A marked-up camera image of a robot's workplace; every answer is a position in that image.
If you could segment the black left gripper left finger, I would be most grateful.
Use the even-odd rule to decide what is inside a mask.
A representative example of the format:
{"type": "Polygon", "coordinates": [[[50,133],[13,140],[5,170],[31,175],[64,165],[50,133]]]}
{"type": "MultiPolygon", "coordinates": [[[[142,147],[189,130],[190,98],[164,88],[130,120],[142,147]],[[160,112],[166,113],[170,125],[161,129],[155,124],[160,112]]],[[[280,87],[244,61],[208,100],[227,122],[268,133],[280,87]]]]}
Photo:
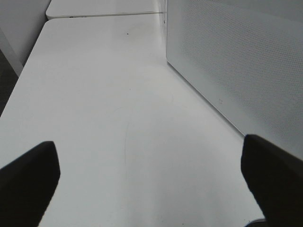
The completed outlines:
{"type": "Polygon", "coordinates": [[[61,171],[54,142],[44,141],[0,170],[0,225],[39,225],[61,171]]]}

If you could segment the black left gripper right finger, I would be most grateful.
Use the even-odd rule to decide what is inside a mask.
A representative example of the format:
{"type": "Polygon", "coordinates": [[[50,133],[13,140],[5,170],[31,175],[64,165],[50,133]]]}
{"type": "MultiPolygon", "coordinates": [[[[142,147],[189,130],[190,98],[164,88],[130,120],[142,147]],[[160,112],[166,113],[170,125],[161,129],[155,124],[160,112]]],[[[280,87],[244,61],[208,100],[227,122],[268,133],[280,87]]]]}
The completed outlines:
{"type": "Polygon", "coordinates": [[[249,227],[303,225],[303,162],[266,139],[244,138],[241,172],[264,218],[249,227]]]}

